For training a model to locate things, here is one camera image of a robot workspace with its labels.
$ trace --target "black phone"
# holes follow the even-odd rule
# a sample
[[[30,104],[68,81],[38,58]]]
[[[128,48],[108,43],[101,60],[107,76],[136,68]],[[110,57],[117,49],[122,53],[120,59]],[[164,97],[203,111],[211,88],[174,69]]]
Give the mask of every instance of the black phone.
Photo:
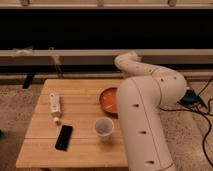
[[[55,144],[57,150],[67,150],[69,140],[73,132],[73,127],[69,125],[62,125],[58,139]]]

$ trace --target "floor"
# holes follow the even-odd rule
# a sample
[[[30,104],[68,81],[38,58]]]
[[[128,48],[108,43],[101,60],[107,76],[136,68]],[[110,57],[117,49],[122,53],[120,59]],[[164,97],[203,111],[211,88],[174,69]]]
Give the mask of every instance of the floor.
[[[3,85],[5,83],[2,81],[0,83],[2,83],[0,85],[0,129],[4,132],[0,138],[0,171],[39,171],[39,169],[16,169],[15,162],[31,113],[42,89],[42,83],[32,84],[27,90],[23,90],[20,84]],[[192,82],[191,86],[198,92],[205,84],[206,82],[197,81]],[[203,99],[212,97],[212,92],[213,83],[202,94]],[[169,106],[170,109],[179,107],[178,105]],[[160,111],[159,115],[177,171],[213,170],[205,159],[201,146],[202,138],[207,130],[206,121],[199,115],[189,112]],[[213,133],[207,141],[208,154],[213,160],[212,142]],[[128,169],[70,169],[70,171],[80,170],[127,171]]]

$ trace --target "white cup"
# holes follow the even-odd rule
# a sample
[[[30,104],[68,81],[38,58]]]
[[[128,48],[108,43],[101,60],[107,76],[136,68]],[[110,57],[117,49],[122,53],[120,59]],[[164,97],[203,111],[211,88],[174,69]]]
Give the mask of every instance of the white cup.
[[[114,130],[113,121],[108,117],[100,117],[96,119],[94,127],[95,132],[101,141],[108,141]]]

